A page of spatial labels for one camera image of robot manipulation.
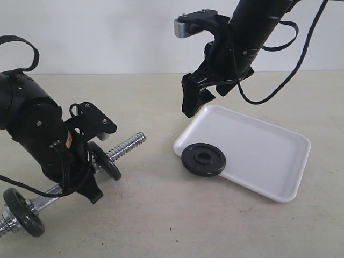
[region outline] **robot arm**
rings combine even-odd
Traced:
[[[292,22],[281,21],[300,0],[240,0],[232,18],[219,15],[214,10],[204,10],[181,15],[174,20],[175,35],[187,38],[204,30],[214,35],[214,41],[206,44],[205,59],[192,74],[182,78],[182,112],[189,118],[199,108],[215,99],[208,86],[216,86],[221,96],[226,96],[236,85],[241,95],[251,104],[262,104],[272,98],[296,73],[307,51],[310,36],[328,0],[323,0],[309,32],[302,58],[297,67],[269,97],[263,101],[250,101],[242,91],[240,82],[253,75],[252,62],[260,49],[279,51],[288,47],[295,38],[281,47],[268,48],[264,43],[278,23],[292,26],[298,34],[298,27]]]

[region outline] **beige table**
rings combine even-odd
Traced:
[[[245,83],[266,96],[288,73],[257,73]],[[8,233],[0,257],[344,257],[344,72],[300,72],[265,105],[234,89],[213,104],[307,136],[312,149],[294,201],[279,204],[221,177],[187,172],[173,152],[189,123],[181,112],[182,75],[33,76],[59,103],[90,101],[118,125],[109,149],[138,131],[148,140],[117,165],[118,181],[99,175],[95,205],[75,194],[41,213],[45,234]],[[53,183],[3,131],[1,174],[39,189]],[[0,183],[3,192],[10,185]],[[25,197],[34,197],[18,188]]]

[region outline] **white backdrop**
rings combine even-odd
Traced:
[[[15,34],[40,51],[36,74],[186,73],[203,60],[208,33],[174,36],[173,19],[201,8],[231,16],[239,0],[2,0],[0,34]],[[302,0],[283,20],[300,27],[288,49],[260,52],[256,71],[291,70],[321,0]],[[330,1],[314,33],[302,70],[344,69],[344,2]],[[279,26],[266,45],[289,41]],[[27,66],[32,51],[22,43],[0,46],[0,70]]]

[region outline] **weight plate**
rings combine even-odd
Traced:
[[[107,154],[93,141],[88,143],[97,163],[116,181],[120,180],[122,174],[116,165],[109,159]]]
[[[197,176],[211,177],[225,169],[226,157],[213,145],[196,143],[184,149],[182,163],[189,172]]]
[[[8,188],[3,197],[12,214],[31,236],[37,238],[43,235],[45,227],[42,221],[33,214],[25,198],[15,188]]]

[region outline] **black strap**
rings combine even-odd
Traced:
[[[4,35],[4,36],[0,36],[0,45],[4,44],[4,43],[9,43],[9,42],[14,42],[14,41],[21,41],[24,42],[26,44],[28,44],[30,47],[33,48],[34,51],[34,56],[33,56],[33,62],[32,64],[28,67],[28,68],[17,68],[14,70],[9,70],[9,71],[4,71],[2,72],[3,74],[17,74],[17,73],[22,73],[24,71],[32,71],[34,68],[36,68],[36,66],[38,65],[39,62],[39,52],[38,50],[27,40],[18,37],[18,36],[14,36],[14,35]]]
[[[289,47],[291,44],[293,44],[293,42],[297,38],[297,35],[299,34],[299,27],[297,26],[296,23],[294,23],[292,21],[280,21],[279,23],[282,24],[282,25],[288,25],[290,27],[293,27],[294,30],[295,30],[295,37],[291,41],[289,41],[287,44],[279,46],[279,47],[266,47],[266,46],[263,46],[262,49],[264,49],[265,51],[276,52],[276,51],[284,50],[287,47]]]

